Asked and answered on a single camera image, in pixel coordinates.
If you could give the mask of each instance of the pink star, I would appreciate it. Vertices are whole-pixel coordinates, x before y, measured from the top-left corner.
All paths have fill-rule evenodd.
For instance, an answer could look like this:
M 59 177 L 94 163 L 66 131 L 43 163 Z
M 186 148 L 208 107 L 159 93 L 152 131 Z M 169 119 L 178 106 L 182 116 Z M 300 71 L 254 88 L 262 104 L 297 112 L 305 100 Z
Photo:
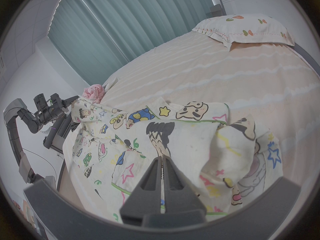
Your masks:
M 215 213 L 223 213 L 223 211 L 220 210 L 219 208 L 217 208 L 216 206 L 214 207 L 214 212 Z
M 122 194 L 122 198 L 123 198 L 123 200 L 122 200 L 122 205 L 124 205 L 125 204 L 125 199 L 126 199 L 126 197 L 125 197 L 125 194 L 121 191 L 121 194 Z
M 218 176 L 218 175 L 222 175 L 222 174 L 224 174 L 224 170 L 217 170 L 217 174 L 216 174 L 216 176 Z
M 134 163 L 133 164 L 131 164 L 130 166 L 128 166 L 125 170 L 124 170 L 124 172 L 123 172 L 123 174 L 121 175 L 122 176 L 122 184 L 124 184 L 125 182 L 126 182 L 126 179 L 127 178 L 133 178 L 134 177 L 134 174 L 132 173 L 132 167 L 134 166 Z
M 213 120 L 217 120 L 217 121 L 227 122 L 227 115 L 226 115 L 226 114 L 223 114 L 222 116 L 214 116 L 212 119 L 213 119 Z
M 213 183 L 211 183 L 207 178 L 203 177 L 202 175 L 200 175 L 200 179 L 202 179 L 205 186 L 214 185 Z

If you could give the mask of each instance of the mattress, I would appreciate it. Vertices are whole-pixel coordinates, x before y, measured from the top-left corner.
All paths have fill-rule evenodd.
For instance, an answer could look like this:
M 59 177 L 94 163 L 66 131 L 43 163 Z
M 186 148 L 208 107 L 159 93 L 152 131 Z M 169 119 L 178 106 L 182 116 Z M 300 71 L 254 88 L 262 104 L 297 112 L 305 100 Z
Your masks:
M 189 32 L 142 54 L 106 83 L 115 77 L 119 81 L 104 95 L 103 105 L 133 111 L 159 97 L 176 104 L 226 103 L 228 123 L 251 114 L 272 130 L 286 178 L 302 185 L 320 162 L 319 77 L 288 46 L 234 43 L 228 52 L 222 43 Z M 76 136 L 77 131 L 70 133 L 63 145 L 71 181 L 84 208 L 105 217 L 105 202 L 91 194 L 92 186 L 72 160 Z

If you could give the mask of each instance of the white pillow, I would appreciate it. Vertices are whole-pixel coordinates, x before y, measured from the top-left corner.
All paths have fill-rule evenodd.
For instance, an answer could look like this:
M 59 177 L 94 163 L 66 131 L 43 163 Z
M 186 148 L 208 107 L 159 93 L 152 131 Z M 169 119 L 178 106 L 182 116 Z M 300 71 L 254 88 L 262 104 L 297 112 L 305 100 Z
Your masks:
M 275 19 L 263 14 L 227 15 L 206 18 L 193 28 L 217 41 L 230 51 L 233 42 L 274 43 L 294 46 L 294 37 Z

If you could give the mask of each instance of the pink bundle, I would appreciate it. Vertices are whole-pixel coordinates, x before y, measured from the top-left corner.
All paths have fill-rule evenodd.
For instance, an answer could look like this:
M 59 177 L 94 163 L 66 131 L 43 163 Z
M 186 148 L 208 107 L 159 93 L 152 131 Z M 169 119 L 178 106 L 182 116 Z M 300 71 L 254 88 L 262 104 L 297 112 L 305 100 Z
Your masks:
M 84 89 L 82 97 L 92 100 L 92 103 L 100 103 L 104 95 L 104 88 L 100 84 L 94 84 Z

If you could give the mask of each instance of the curtain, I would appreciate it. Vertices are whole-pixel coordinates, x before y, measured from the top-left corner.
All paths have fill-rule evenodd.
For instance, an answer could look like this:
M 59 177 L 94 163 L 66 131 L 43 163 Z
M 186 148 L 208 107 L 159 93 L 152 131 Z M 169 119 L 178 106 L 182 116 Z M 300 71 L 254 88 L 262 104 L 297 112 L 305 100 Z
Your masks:
M 62 0 L 49 38 L 89 84 L 191 31 L 212 0 Z

